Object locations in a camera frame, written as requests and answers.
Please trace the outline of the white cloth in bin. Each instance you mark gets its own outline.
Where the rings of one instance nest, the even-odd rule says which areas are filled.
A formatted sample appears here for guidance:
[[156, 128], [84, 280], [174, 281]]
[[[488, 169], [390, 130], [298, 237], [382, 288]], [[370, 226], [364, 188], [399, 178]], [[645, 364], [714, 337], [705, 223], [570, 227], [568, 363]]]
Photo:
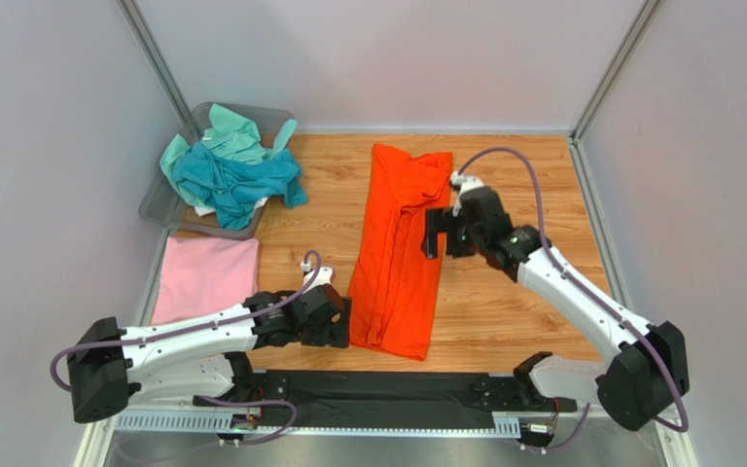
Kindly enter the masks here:
[[[268, 201], [268, 197], [258, 199], [254, 205], [253, 210], [257, 211], [259, 208], [264, 207]], [[212, 207], [194, 207], [194, 212], [198, 217], [204, 217], [216, 213], [216, 209]]]

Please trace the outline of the black base cloth strip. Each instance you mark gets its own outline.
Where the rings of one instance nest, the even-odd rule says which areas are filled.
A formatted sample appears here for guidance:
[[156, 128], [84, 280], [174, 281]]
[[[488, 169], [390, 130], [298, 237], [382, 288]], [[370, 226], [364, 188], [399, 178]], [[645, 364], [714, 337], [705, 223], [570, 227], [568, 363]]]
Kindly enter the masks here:
[[299, 428], [482, 429], [525, 410], [511, 378], [480, 373], [267, 371], [256, 383], [296, 406]]

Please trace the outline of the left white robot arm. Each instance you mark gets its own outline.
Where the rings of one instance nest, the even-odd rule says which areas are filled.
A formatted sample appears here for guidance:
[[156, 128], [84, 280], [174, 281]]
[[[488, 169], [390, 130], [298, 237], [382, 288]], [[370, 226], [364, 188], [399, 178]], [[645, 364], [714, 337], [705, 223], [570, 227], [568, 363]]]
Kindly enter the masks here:
[[352, 300], [332, 285], [259, 292], [210, 315], [166, 325], [91, 324], [66, 355], [73, 419], [91, 423], [157, 399], [221, 398], [242, 389], [231, 357], [290, 343], [346, 348]]

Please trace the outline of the light mint t shirt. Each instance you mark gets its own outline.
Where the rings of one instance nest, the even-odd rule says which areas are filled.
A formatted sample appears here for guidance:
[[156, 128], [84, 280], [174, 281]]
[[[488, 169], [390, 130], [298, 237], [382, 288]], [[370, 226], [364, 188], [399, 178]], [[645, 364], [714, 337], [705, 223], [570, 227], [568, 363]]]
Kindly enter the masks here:
[[[249, 165], [267, 162], [280, 154], [288, 145], [297, 129], [298, 121], [292, 117], [282, 118], [273, 145], [262, 145], [262, 136], [257, 123], [229, 108], [214, 103], [207, 112], [210, 127], [202, 132], [200, 143], [213, 156], [227, 161]], [[160, 170], [170, 186], [189, 206], [209, 210], [201, 198], [181, 188], [174, 174], [175, 166], [192, 149], [192, 144], [181, 134], [176, 134], [160, 158]]]

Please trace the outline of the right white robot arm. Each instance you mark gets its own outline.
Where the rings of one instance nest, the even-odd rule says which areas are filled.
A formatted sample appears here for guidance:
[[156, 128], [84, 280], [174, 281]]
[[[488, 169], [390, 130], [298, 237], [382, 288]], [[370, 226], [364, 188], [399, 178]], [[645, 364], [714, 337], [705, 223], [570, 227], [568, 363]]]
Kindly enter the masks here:
[[535, 227], [514, 225], [491, 188], [463, 189], [452, 207], [424, 214], [427, 259], [479, 255], [493, 269], [535, 293], [566, 318], [597, 351], [598, 362], [541, 352], [516, 376], [543, 399], [565, 398], [601, 407], [620, 427], [637, 431], [682, 409], [690, 389], [683, 332], [655, 325], [626, 309], [583, 277]]

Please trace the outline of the folded pink t shirt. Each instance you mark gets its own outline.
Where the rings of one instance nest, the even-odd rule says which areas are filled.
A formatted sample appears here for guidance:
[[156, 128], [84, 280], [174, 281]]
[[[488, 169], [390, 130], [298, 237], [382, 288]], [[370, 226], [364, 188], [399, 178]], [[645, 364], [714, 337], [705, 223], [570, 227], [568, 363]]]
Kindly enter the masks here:
[[150, 323], [163, 325], [240, 304], [258, 291], [256, 238], [170, 237]]

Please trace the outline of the orange t shirt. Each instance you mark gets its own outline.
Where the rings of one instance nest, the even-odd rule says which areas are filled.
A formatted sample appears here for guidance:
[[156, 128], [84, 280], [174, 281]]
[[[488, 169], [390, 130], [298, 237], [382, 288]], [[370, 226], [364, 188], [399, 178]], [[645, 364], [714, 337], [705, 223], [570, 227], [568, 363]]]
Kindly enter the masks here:
[[450, 152], [415, 157], [373, 145], [361, 246], [348, 288], [352, 345], [426, 358], [442, 261], [422, 251], [425, 214], [448, 207], [452, 163]]

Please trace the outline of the dark teal t shirt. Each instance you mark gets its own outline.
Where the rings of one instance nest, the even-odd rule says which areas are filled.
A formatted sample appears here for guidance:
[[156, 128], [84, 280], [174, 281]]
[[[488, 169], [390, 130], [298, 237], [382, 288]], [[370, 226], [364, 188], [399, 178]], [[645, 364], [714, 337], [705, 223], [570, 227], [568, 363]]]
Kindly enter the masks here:
[[267, 161], [248, 164], [214, 155], [196, 143], [173, 165], [171, 180], [187, 203], [215, 210], [221, 228], [245, 229], [263, 198], [280, 197], [294, 208], [308, 201], [302, 166], [284, 149]]

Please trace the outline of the aluminium frame rail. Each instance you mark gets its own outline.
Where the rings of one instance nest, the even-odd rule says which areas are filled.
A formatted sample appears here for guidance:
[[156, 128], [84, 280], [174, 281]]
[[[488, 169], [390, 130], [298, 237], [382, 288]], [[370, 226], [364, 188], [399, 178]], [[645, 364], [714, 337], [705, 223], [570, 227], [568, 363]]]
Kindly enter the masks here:
[[147, 403], [101, 422], [79, 466], [692, 466], [685, 435], [650, 423], [620, 427], [603, 409], [561, 399], [523, 401], [482, 429], [299, 428], [298, 410], [267, 400], [258, 421], [237, 408], [187, 400]]

